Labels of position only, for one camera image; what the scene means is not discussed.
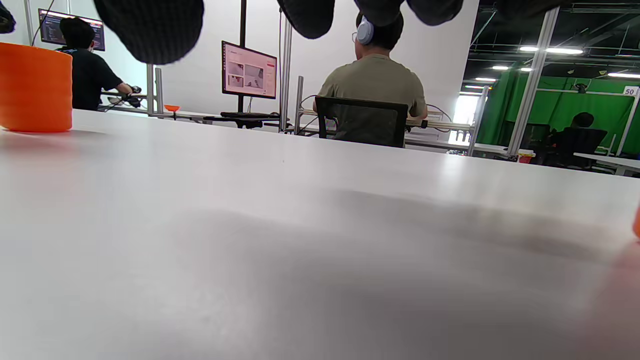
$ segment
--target red object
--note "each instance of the red object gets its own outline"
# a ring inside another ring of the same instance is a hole
[[[518,162],[523,164],[531,164],[532,156],[519,156]]]
[[[640,208],[638,209],[638,214],[636,215],[636,223],[634,224],[634,232],[636,236],[640,238]]]
[[[69,130],[72,59],[57,51],[0,43],[0,125],[33,133]]]
[[[180,110],[180,106],[176,106],[176,105],[165,105],[164,108],[167,111],[170,111],[172,113],[175,113],[176,111]]]

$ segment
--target person sitting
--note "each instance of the person sitting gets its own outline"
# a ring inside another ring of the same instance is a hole
[[[595,118],[593,117],[592,114],[590,113],[579,113],[578,115],[574,116],[572,122],[571,122],[571,126],[567,127],[568,128],[572,128],[572,129],[586,129],[589,128],[593,125],[593,122],[595,121]],[[563,139],[564,139],[564,135],[566,134],[566,129],[560,132],[556,132],[555,130],[551,133],[550,136],[550,144],[551,146],[554,147],[559,147],[560,144],[562,144]]]
[[[131,95],[133,89],[113,73],[106,61],[93,53],[95,32],[91,26],[77,17],[62,19],[60,31],[67,45],[57,49],[73,57],[73,108],[98,110],[102,89],[117,89]]]
[[[420,79],[390,58],[403,32],[402,13],[387,26],[374,26],[359,13],[356,26],[353,41],[357,61],[335,69],[318,96],[406,104],[410,116],[425,119],[428,113]],[[372,34],[364,36],[366,27]]]

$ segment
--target black chair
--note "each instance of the black chair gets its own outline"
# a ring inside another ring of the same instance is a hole
[[[567,127],[559,133],[560,140],[553,153],[548,155],[545,165],[553,167],[589,170],[594,160],[574,156],[574,152],[581,154],[595,154],[607,131],[600,129]]]
[[[404,147],[405,104],[316,97],[320,137]]]

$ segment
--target headphones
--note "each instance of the headphones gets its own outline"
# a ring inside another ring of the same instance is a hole
[[[362,45],[369,45],[371,40],[373,40],[373,29],[373,24],[363,16],[362,22],[360,22],[360,25],[358,26],[358,42]]]

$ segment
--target monitor screen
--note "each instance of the monitor screen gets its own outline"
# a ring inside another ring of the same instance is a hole
[[[47,13],[47,10],[44,9],[38,9],[38,14],[40,16],[40,22],[42,23],[42,26],[40,27],[40,40],[50,44],[66,45],[67,42],[60,31],[60,20],[76,16],[52,11]],[[93,48],[98,51],[104,51],[104,24],[102,21],[86,17],[78,17],[86,21],[95,32],[95,38],[93,39],[95,45]]]
[[[278,58],[222,42],[222,92],[276,98]]]

